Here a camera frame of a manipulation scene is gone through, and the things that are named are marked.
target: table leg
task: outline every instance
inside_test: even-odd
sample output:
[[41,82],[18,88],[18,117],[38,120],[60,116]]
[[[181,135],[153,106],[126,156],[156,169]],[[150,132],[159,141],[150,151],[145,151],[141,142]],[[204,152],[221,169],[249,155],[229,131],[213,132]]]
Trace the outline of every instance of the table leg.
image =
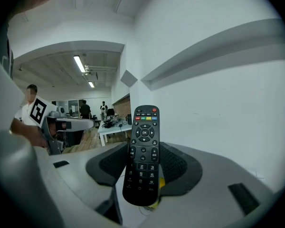
[[101,146],[105,146],[104,136],[102,134],[100,134],[99,136],[100,136]]

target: black remote control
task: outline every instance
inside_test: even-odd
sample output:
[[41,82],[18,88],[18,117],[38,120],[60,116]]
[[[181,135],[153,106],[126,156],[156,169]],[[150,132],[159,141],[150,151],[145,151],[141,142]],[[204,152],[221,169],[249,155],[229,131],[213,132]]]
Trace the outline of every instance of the black remote control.
[[135,109],[123,197],[137,206],[155,203],[159,194],[160,111],[154,105]]

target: ceiling light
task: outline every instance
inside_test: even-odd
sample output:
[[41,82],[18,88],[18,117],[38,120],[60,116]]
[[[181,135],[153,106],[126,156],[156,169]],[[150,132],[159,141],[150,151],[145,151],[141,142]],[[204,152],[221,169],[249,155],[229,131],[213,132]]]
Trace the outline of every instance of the ceiling light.
[[85,72],[85,69],[84,69],[84,66],[82,66],[82,63],[81,63],[81,61],[80,61],[80,57],[79,57],[78,55],[76,55],[76,56],[74,56],[74,60],[76,61],[77,65],[78,65],[78,67],[79,67],[79,69],[80,69],[80,71],[81,71],[82,73],[84,73],[84,72]]

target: white table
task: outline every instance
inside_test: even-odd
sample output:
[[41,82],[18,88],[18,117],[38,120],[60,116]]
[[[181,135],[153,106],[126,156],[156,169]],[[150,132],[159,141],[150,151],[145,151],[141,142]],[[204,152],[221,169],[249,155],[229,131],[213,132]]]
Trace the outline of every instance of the white table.
[[[118,125],[121,123],[126,123],[126,124],[122,125],[122,127],[120,128]],[[110,127],[110,128],[101,127],[103,124],[104,122],[101,121],[99,129],[98,129],[98,133],[100,136],[100,141],[101,141],[102,146],[105,146],[105,142],[106,143],[108,142],[108,139],[106,136],[107,134],[124,132],[125,137],[127,137],[126,131],[132,130],[132,125],[129,125],[128,122],[125,120],[125,118],[119,119],[119,122],[114,127]]]

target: wooden floor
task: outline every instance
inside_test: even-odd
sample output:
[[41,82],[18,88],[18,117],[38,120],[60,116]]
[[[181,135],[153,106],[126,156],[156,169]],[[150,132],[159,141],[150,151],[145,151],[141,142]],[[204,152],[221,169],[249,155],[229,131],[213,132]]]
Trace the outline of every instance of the wooden floor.
[[[78,145],[74,145],[72,147],[69,147],[69,148],[65,148],[63,150],[63,154],[74,153],[74,152],[85,151],[85,150],[90,150],[90,149],[102,147],[100,139],[98,136],[99,135],[98,135],[98,129],[97,128],[92,128],[90,130],[86,130],[84,132],[84,137],[83,137],[81,143]],[[108,139],[108,143],[105,143],[106,145],[111,144],[111,143],[124,142],[124,141],[128,142],[129,141],[128,139],[126,139],[124,133],[115,133],[115,135],[109,134],[107,139]]]

